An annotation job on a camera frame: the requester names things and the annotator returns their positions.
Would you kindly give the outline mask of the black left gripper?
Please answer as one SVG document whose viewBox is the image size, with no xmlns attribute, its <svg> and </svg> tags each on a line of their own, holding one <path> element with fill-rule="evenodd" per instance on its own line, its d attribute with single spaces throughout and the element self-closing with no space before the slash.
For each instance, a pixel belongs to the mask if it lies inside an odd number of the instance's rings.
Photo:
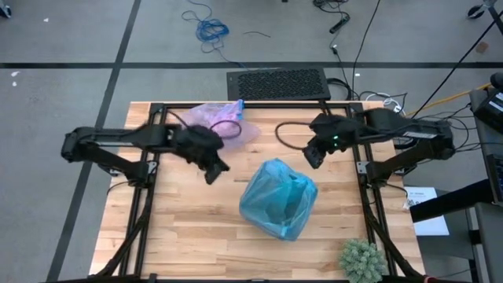
<svg viewBox="0 0 503 283">
<path fill-rule="evenodd" d="M 218 150 L 204 148 L 191 140 L 188 127 L 176 133 L 172 141 L 174 152 L 185 158 L 188 163 L 211 165 L 211 169 L 204 173 L 208 185 L 211 185 L 221 172 L 230 170 L 230 167 L 219 158 Z"/>
</svg>

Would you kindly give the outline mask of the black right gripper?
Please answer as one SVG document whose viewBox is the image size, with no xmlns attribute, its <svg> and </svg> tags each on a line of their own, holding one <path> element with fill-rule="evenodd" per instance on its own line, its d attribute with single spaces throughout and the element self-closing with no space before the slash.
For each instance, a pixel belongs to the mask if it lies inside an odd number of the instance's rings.
<svg viewBox="0 0 503 283">
<path fill-rule="evenodd" d="M 326 153 L 345 151 L 357 144 L 362 123 L 345 116 L 322 113 L 314 118 L 309 128 L 315 136 L 303 149 L 303 155 L 313 169 L 318 169 L 323 164 Z"/>
</svg>

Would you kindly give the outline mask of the pink translucent trash bag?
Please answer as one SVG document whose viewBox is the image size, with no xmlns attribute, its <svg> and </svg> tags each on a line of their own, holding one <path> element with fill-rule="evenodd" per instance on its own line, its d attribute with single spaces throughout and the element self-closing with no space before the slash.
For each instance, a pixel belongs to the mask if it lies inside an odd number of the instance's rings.
<svg viewBox="0 0 503 283">
<path fill-rule="evenodd" d="M 205 103 L 182 114 L 188 125 L 201 125 L 216 132 L 223 140 L 222 151 L 232 151 L 257 138 L 260 129 L 244 118 L 244 101 Z"/>
</svg>

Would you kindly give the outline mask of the black perforated floor mat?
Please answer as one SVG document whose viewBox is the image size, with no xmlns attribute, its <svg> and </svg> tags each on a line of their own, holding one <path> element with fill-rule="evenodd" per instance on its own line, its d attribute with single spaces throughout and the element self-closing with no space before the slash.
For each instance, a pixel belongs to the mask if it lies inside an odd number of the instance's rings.
<svg viewBox="0 0 503 283">
<path fill-rule="evenodd" d="M 275 68 L 226 74 L 229 100 L 330 100 L 322 68 Z"/>
</svg>

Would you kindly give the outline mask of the green artificial plant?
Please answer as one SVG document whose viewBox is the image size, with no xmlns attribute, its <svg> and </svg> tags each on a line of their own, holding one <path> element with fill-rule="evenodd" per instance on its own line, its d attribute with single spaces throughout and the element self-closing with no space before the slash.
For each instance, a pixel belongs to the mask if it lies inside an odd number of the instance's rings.
<svg viewBox="0 0 503 283">
<path fill-rule="evenodd" d="M 361 239 L 344 242 L 339 266 L 350 283 L 378 283 L 387 273 L 387 261 L 376 244 Z"/>
</svg>

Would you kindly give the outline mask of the printed white document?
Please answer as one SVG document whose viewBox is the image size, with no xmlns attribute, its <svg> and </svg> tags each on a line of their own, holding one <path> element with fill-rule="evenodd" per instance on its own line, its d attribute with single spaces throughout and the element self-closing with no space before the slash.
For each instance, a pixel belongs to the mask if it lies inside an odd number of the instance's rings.
<svg viewBox="0 0 503 283">
<path fill-rule="evenodd" d="M 427 200 L 435 199 L 438 194 L 434 187 L 416 187 L 406 186 L 406 202 L 403 207 L 409 210 L 413 205 L 420 204 Z M 444 216 L 438 216 L 433 219 L 415 222 L 415 234 L 418 237 L 449 236 L 446 220 Z"/>
</svg>

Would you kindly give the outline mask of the black power strip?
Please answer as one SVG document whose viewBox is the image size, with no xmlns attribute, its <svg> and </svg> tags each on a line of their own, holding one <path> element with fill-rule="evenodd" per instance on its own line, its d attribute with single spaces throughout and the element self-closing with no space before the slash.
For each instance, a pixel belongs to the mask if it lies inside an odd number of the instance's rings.
<svg viewBox="0 0 503 283">
<path fill-rule="evenodd" d="M 344 26 L 349 20 L 351 19 L 350 16 L 346 15 L 346 16 L 342 16 L 342 18 L 334 25 L 332 26 L 330 29 L 329 29 L 329 33 L 330 34 L 335 34 L 339 29 L 342 28 L 342 26 Z"/>
</svg>

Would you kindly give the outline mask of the black flat bar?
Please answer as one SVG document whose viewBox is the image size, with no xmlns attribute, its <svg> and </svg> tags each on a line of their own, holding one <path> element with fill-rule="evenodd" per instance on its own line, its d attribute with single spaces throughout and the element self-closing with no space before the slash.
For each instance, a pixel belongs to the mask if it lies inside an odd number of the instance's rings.
<svg viewBox="0 0 503 283">
<path fill-rule="evenodd" d="M 473 183 L 464 188 L 446 193 L 409 208 L 413 222 L 422 222 L 451 212 L 473 207 L 477 203 L 490 204 L 494 200 L 488 179 Z"/>
</svg>

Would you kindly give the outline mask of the black labelled device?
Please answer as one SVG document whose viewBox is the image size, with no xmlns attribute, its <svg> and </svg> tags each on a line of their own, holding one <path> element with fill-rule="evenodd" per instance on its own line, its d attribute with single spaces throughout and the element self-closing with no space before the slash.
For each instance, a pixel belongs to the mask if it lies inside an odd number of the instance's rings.
<svg viewBox="0 0 503 283">
<path fill-rule="evenodd" d="M 475 109 L 474 115 L 488 127 L 503 134 L 503 93 L 496 89 L 490 90 Z"/>
</svg>

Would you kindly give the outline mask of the black aluminium table frame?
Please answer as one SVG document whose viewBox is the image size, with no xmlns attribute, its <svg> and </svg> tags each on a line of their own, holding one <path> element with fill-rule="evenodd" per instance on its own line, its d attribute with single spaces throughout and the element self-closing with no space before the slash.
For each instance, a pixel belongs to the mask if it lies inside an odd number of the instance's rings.
<svg viewBox="0 0 503 283">
<path fill-rule="evenodd" d="M 172 155 L 160 157 L 152 214 L 125 261 L 128 274 L 159 281 L 344 283 L 338 259 L 345 241 L 369 239 L 357 172 L 359 160 L 384 161 L 391 142 L 347 150 L 313 169 L 300 152 L 311 138 L 308 123 L 320 112 L 316 102 L 249 102 L 244 118 L 261 134 L 222 154 L 230 170 L 208 185 L 193 165 Z M 241 194 L 260 165 L 273 158 L 311 178 L 318 187 L 312 215 L 296 241 L 280 241 L 246 222 Z"/>
</svg>

